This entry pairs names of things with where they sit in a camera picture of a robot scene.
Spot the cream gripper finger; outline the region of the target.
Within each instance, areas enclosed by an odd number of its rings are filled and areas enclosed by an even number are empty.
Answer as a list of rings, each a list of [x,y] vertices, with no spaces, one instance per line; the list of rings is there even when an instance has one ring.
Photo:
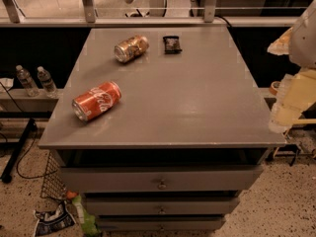
[[[301,68],[294,76],[286,74],[277,89],[270,115],[270,131],[284,133],[295,124],[309,123],[300,117],[315,103],[316,70]]]
[[[274,55],[289,55],[291,33],[292,28],[289,28],[278,39],[272,42],[268,47],[268,53]]]

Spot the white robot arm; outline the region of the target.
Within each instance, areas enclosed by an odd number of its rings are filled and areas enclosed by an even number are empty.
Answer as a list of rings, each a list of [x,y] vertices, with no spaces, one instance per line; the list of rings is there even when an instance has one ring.
[[[316,103],[316,0],[270,44],[268,53],[287,55],[291,63],[300,67],[294,76],[286,74],[280,81],[269,129],[284,133],[295,124],[314,123],[314,119],[303,119],[301,115]]]

